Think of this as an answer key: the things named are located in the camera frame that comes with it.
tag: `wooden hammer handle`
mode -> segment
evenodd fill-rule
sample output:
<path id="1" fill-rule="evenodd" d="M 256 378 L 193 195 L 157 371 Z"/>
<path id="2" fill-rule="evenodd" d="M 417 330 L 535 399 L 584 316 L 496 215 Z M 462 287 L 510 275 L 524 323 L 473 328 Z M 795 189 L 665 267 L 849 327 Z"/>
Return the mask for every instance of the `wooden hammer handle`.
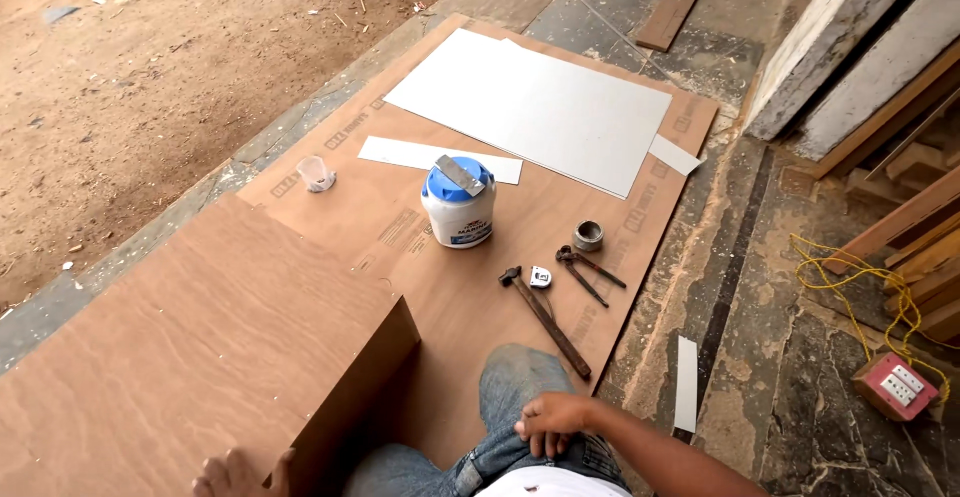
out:
<path id="1" fill-rule="evenodd" d="M 554 343 L 559 347 L 559 351 L 562 352 L 563 356 L 570 362 L 570 365 L 573 366 L 577 375 L 583 380 L 588 380 L 591 377 L 591 367 L 587 365 L 587 361 L 580 356 L 580 353 L 577 352 L 577 348 L 573 346 L 573 343 L 570 343 L 564 331 L 560 330 L 560 327 L 557 326 L 557 321 L 550 316 L 550 313 L 541 305 L 540 300 L 537 300 L 537 297 L 534 296 L 530 287 L 528 287 L 521 278 L 512 278 L 512 282 L 516 290 L 520 291 L 520 294 L 523 295 L 524 300 L 527 301 L 530 308 L 534 310 L 536 318 L 539 319 L 543 327 L 546 328 L 547 333 L 553 338 Z"/>

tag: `hand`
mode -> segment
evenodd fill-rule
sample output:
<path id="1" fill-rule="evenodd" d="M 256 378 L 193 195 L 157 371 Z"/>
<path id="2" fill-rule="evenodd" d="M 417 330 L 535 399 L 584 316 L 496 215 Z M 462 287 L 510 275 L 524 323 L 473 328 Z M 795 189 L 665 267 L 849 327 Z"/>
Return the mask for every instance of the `hand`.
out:
<path id="1" fill-rule="evenodd" d="M 596 408 L 592 398 L 565 392 L 544 392 L 523 405 L 520 421 L 513 425 L 520 438 L 530 441 L 530 453 L 547 457 L 567 450 L 570 436 L 577 431 L 594 432 L 591 426 Z"/>
<path id="2" fill-rule="evenodd" d="M 287 472 L 294 449 L 288 449 L 273 467 L 270 488 L 255 478 L 246 455 L 237 449 L 226 451 L 226 459 L 210 457 L 203 462 L 203 475 L 194 478 L 194 497 L 289 497 L 290 482 Z"/>

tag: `white shirt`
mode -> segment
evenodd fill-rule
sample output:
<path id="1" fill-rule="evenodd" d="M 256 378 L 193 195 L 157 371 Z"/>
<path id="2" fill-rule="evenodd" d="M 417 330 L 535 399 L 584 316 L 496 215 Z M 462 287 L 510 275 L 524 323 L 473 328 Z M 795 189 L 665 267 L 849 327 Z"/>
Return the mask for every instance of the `white shirt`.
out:
<path id="1" fill-rule="evenodd" d="M 631 497 L 622 487 L 558 467 L 523 467 L 498 478 L 476 497 Z"/>

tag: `pliers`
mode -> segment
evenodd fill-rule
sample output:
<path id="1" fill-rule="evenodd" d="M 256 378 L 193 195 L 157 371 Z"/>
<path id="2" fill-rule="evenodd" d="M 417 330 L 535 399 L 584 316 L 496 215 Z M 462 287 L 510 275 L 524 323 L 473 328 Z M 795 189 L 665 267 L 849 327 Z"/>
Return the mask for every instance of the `pliers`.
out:
<path id="1" fill-rule="evenodd" d="M 586 292 L 589 292 L 590 294 L 593 295 L 594 298 L 596 298 L 597 300 L 599 300 L 600 303 L 603 304 L 603 307 L 610 307 L 610 304 L 607 304 L 607 301 L 604 300 L 604 299 L 597 293 L 597 291 L 591 286 L 591 284 L 588 283 L 587 280 L 585 280 L 584 277 L 581 276 L 580 273 L 577 272 L 577 271 L 573 268 L 573 261 L 574 261 L 574 260 L 579 260 L 579 261 L 581 261 L 583 264 L 586 264 L 586 265 L 589 266 L 590 268 L 593 268 L 593 269 L 596 270 L 597 272 L 600 272 L 600 275 L 601 275 L 601 276 L 603 276 L 603 277 L 607 278 L 608 280 L 612 281 L 612 282 L 613 282 L 614 284 L 616 284 L 617 286 L 620 286 L 620 287 L 623 287 L 623 288 L 627 288 L 627 283 L 621 282 L 620 280 L 618 280 L 617 276 L 615 276 L 614 274 L 611 274 L 611 273 L 608 272 L 607 270 L 604 270 L 603 268 L 601 268 L 601 267 L 597 266 L 596 264 L 592 263 L 589 259 L 587 259 L 587 258 L 584 257 L 583 255 L 580 255 L 579 253 L 574 253 L 574 252 L 571 250 L 570 246 L 563 246 L 563 247 L 561 247 L 561 248 L 558 249 L 558 251 L 557 251 L 557 260 L 559 260 L 560 262 L 562 262 L 562 263 L 563 263 L 563 266 L 566 266 L 566 269 L 567 269 L 567 270 L 570 270 L 570 273 L 573 274 L 573 277 L 574 277 L 574 278 L 577 278 L 577 281 L 580 282 L 580 284 L 583 285 L 583 288 L 586 289 Z"/>

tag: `blue lid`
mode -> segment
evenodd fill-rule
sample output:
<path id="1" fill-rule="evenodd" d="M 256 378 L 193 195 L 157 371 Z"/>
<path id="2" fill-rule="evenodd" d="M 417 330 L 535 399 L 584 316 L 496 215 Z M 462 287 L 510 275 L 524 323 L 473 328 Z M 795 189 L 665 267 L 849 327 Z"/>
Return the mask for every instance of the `blue lid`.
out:
<path id="1" fill-rule="evenodd" d="M 475 179 L 479 180 L 481 184 L 487 185 L 494 179 L 494 175 L 476 159 L 461 157 L 450 159 L 453 159 L 463 170 L 469 172 Z M 427 195 L 427 187 L 430 188 L 430 192 L 433 193 L 435 197 L 442 201 L 456 203 L 459 201 L 467 201 L 471 198 L 471 195 L 467 193 L 465 189 L 454 184 L 453 181 L 447 178 L 447 175 L 440 172 L 436 166 L 430 169 L 430 172 L 426 175 L 426 182 L 423 183 L 423 190 L 421 191 L 423 196 Z"/>

